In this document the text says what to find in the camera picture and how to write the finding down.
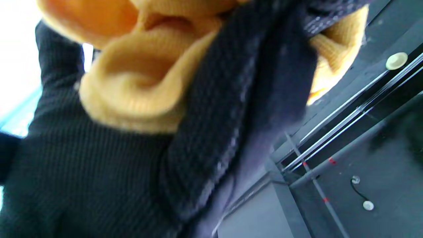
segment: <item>black ribbed garment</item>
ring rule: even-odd
[[[175,135],[92,122],[73,88],[84,73],[81,46],[41,22],[34,120],[21,142],[0,136],[17,147],[0,157],[13,159],[0,237],[210,237],[282,129],[304,113],[316,68],[307,16],[300,1],[240,7],[200,66]]]

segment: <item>silver metal bar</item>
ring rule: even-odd
[[[285,136],[286,139],[288,140],[288,143],[291,145],[291,147],[294,149],[295,153],[297,156],[301,155],[301,152],[299,151],[297,145],[292,141],[291,136],[285,131]],[[310,167],[305,163],[304,160],[302,160],[303,164],[304,164],[304,168],[305,170],[308,172],[311,171]],[[317,190],[317,192],[319,193],[320,197],[322,198],[324,204],[326,205],[327,210],[329,211],[329,214],[332,216],[333,220],[335,221],[339,231],[341,232],[342,236],[344,238],[349,238],[349,234],[346,231],[345,227],[343,226],[341,220],[339,219],[338,215],[335,212],[335,209],[333,209],[332,204],[329,202],[329,199],[326,197],[326,194],[323,192],[323,189],[321,188],[321,186],[319,185],[319,183],[317,182],[317,180],[313,177],[311,178],[313,181],[313,184]]]
[[[320,127],[325,124],[327,121],[332,119],[333,116],[337,115],[338,112],[345,109],[352,101],[356,100],[359,96],[363,94],[363,92],[367,91],[371,86],[373,86],[375,83],[377,83],[382,77],[384,77],[389,70],[386,70],[381,75],[379,75],[377,78],[375,78],[373,81],[371,81],[366,87],[362,88],[360,91],[358,91],[356,94],[354,94],[350,99],[348,99],[346,102],[344,102],[340,107],[338,107],[335,111],[333,111],[331,114],[329,114],[325,119],[323,119],[317,126],[315,126],[307,135],[305,135],[299,143],[303,142],[305,139],[307,139],[309,136],[311,136],[315,131],[320,129]]]
[[[321,137],[316,143],[314,143],[310,148],[305,150],[300,156],[298,156],[294,161],[292,161],[287,167],[282,169],[282,172],[295,167],[302,159],[308,156],[313,150],[317,147],[322,145],[324,141],[326,141],[329,137],[334,135],[338,130],[340,130],[343,126],[345,126],[348,122],[350,122],[356,115],[362,112],[369,104],[371,104],[377,97],[382,95],[388,89],[390,89],[395,83],[397,83],[400,79],[402,79],[407,73],[409,73],[413,68],[415,68],[419,63],[423,61],[423,53],[420,54],[413,62],[407,65],[401,72],[399,72],[394,78],[392,78],[386,85],[384,85],[379,91],[377,91],[369,100],[367,100],[364,104],[354,110],[350,115],[344,118],[339,124],[337,124],[334,128],[332,128],[328,133],[326,133],[323,137]]]
[[[332,137],[330,140],[328,140],[325,144],[323,144],[321,147],[319,147],[315,152],[313,152],[313,154],[311,154],[307,159],[305,159],[304,161],[308,161],[309,159],[311,159],[315,154],[317,154],[318,152],[320,152],[323,148],[325,148],[327,145],[329,145],[329,143],[331,143],[333,140],[335,140],[339,135],[341,135],[342,133],[344,133],[344,131],[346,131],[348,128],[350,128],[352,125],[354,125],[358,120],[360,120],[363,116],[365,116],[369,111],[371,111],[373,108],[370,108],[369,110],[363,112],[359,117],[357,117],[353,122],[351,122],[350,124],[348,124],[348,126],[346,126],[344,129],[342,129],[340,132],[338,132],[338,134],[336,134],[334,137]],[[293,172],[294,170],[296,170],[297,168],[299,168],[301,166],[301,164],[297,164],[293,169],[291,169],[291,172]]]
[[[417,70],[414,74],[412,74],[410,77],[408,77],[406,80],[404,80],[404,82],[402,82],[400,85],[398,85],[397,88],[401,87],[402,85],[404,85],[406,82],[408,82],[411,78],[413,78],[416,74],[418,74],[420,71],[423,70],[423,67],[421,67],[419,70]],[[385,95],[382,100],[384,98],[386,98],[387,96],[389,96],[391,93],[393,93],[397,88],[395,88],[394,90],[392,90],[390,93],[388,93],[387,95]],[[370,103],[367,103],[366,105],[360,106],[363,107],[363,109],[368,106]],[[311,154],[308,158],[305,159],[305,161],[308,161],[309,159],[311,159],[315,154],[317,154],[319,151],[321,151],[323,148],[325,148],[330,142],[332,142],[334,139],[336,139],[340,134],[342,134],[344,131],[346,131],[348,128],[350,128],[352,125],[354,125],[359,119],[361,119],[364,115],[366,115],[367,113],[369,113],[371,110],[373,109],[373,107],[371,107],[370,109],[368,109],[367,111],[363,112],[357,119],[355,119],[353,122],[351,122],[347,127],[345,127],[343,130],[341,130],[338,134],[336,134],[334,137],[332,137],[328,142],[326,142],[325,144],[323,144],[321,147],[319,147],[315,152],[313,152],[313,154]],[[301,166],[301,164],[297,164],[293,169],[291,169],[291,172],[296,170],[297,168],[299,168]]]
[[[354,149],[355,146],[362,141],[372,137],[375,133],[377,133],[380,129],[382,129],[386,122],[391,120],[392,118],[400,115],[405,110],[407,110],[413,103],[415,103],[417,100],[420,100],[423,96],[423,91],[420,92],[418,95],[416,95],[414,98],[410,99],[410,101],[406,102],[404,105],[402,105],[400,108],[395,110],[393,113],[391,113],[389,116],[387,116],[385,119],[374,125],[372,128],[370,128],[368,131],[364,132],[362,135],[357,137],[355,140],[353,140],[351,143],[346,145],[344,148],[337,151],[335,154],[333,154],[329,159],[323,161],[320,163],[316,168],[312,169],[311,171],[307,172],[305,175],[303,175],[301,178],[297,179],[295,182],[293,182],[289,188],[297,188],[301,186],[302,184],[312,180],[316,176],[324,173],[326,170],[331,168],[334,164],[336,164],[337,161],[343,159],[343,155],[349,152],[350,150]]]

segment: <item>black cable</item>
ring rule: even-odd
[[[359,191],[357,191],[357,189],[354,186],[354,183],[352,182],[352,179],[349,181],[349,183],[351,184],[352,189],[354,190],[354,192],[356,192],[360,197],[362,197],[364,200],[366,201],[370,201],[366,196],[364,196],[362,193],[360,193]]]

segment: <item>red mark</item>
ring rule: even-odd
[[[329,158],[329,163],[331,163],[331,164],[336,164],[336,161],[335,161],[332,157],[330,157],[330,158]]]

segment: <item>white round fixture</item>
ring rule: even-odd
[[[360,177],[357,175],[352,176],[351,182],[353,184],[359,184],[360,183]]]
[[[363,202],[363,208],[366,211],[372,211],[374,209],[374,204],[372,202],[370,202],[370,201],[364,201]]]
[[[386,61],[386,68],[388,70],[399,69],[405,65],[408,60],[408,55],[404,52],[396,53],[391,55]]]

